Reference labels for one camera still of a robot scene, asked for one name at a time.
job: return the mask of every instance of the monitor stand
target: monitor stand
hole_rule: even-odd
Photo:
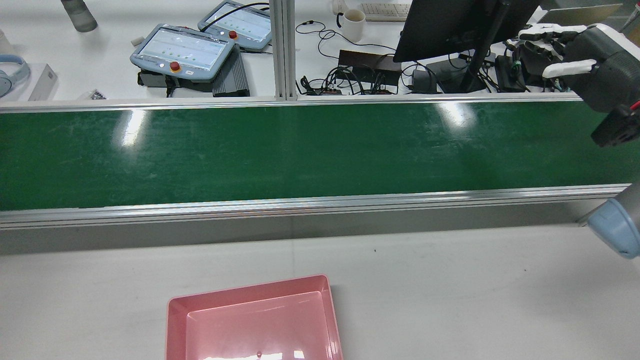
[[[484,62],[485,54],[491,49],[493,39],[504,22],[509,10],[511,0],[498,0],[493,15],[491,26],[474,49],[474,55],[467,64],[465,60],[455,58],[440,61],[428,65],[438,78],[438,85],[447,94],[467,94],[484,90],[486,85],[478,78],[478,72]]]

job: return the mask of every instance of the keyboard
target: keyboard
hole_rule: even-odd
[[[406,21],[411,4],[362,4],[367,21]]]

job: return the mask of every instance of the headphones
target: headphones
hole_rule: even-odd
[[[11,91],[16,84],[28,78],[31,70],[27,62],[16,55],[0,55],[0,63],[16,63],[20,65],[20,69],[13,75],[8,75],[0,70],[0,97],[2,97]]]

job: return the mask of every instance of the white box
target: white box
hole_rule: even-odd
[[[11,63],[0,64],[0,70],[7,74],[15,72]],[[0,102],[7,101],[42,101],[53,98],[54,88],[58,83],[58,75],[49,64],[30,63],[31,74],[29,78],[13,87],[8,94],[0,97]]]

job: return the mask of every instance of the green conveyor belt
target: green conveyor belt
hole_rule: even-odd
[[[582,102],[0,114],[0,210],[629,183]]]

